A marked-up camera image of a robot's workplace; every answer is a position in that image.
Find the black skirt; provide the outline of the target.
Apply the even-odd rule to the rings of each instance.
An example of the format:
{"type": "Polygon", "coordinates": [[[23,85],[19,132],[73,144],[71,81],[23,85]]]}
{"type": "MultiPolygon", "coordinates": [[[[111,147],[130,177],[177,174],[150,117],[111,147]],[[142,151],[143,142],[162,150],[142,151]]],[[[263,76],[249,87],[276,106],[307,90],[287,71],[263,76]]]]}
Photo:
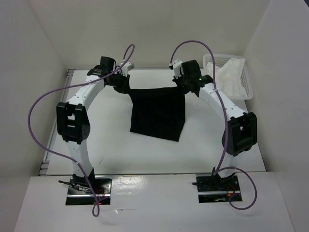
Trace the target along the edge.
{"type": "Polygon", "coordinates": [[[185,124],[185,96],[178,87],[131,89],[130,132],[178,142],[185,124]]]}

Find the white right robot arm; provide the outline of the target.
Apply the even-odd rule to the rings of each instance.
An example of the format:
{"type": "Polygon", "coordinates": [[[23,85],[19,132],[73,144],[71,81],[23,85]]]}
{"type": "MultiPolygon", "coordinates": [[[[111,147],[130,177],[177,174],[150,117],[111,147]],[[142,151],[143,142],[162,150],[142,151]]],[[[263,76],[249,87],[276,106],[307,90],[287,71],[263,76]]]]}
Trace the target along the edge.
{"type": "Polygon", "coordinates": [[[184,94],[195,93],[224,121],[223,154],[207,183],[222,190],[233,178],[240,158],[257,143],[257,117],[236,106],[218,89],[211,76],[202,75],[196,60],[183,62],[177,59],[169,64],[169,68],[174,71],[173,81],[184,94]]]}

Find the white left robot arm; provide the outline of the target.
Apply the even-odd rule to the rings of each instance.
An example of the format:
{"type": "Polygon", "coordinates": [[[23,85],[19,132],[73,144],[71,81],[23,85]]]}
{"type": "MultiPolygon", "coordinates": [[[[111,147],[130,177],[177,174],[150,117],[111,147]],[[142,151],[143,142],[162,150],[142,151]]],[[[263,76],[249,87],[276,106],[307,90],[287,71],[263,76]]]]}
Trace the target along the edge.
{"type": "Polygon", "coordinates": [[[69,100],[59,102],[56,106],[57,132],[65,141],[73,159],[70,185],[75,189],[91,193],[96,188],[94,168],[90,163],[86,142],[91,130],[87,110],[105,86],[121,91],[128,82],[128,72],[133,68],[132,62],[122,62],[117,67],[113,58],[101,57],[100,64],[87,72],[84,85],[69,100]]]}

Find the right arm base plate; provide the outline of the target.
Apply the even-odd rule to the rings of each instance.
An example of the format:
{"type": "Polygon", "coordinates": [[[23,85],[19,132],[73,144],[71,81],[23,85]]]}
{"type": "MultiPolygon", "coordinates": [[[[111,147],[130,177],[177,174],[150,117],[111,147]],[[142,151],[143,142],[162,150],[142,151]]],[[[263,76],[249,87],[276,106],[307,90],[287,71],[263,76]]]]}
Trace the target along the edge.
{"type": "Polygon", "coordinates": [[[228,203],[230,197],[231,202],[242,201],[238,177],[235,174],[223,179],[212,174],[197,174],[192,185],[197,188],[199,203],[228,203]]]}

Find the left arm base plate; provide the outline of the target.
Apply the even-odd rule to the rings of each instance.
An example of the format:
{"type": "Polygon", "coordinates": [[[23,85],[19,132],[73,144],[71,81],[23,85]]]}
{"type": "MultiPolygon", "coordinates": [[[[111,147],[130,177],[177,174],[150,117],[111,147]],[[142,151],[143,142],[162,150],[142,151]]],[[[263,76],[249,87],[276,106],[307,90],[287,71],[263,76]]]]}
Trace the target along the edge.
{"type": "MultiPolygon", "coordinates": [[[[96,203],[90,187],[78,185],[70,181],[59,180],[59,183],[68,186],[66,205],[93,205],[96,203]]],[[[99,201],[99,205],[110,205],[111,203],[112,179],[98,176],[93,182],[93,190],[99,201]]]]}

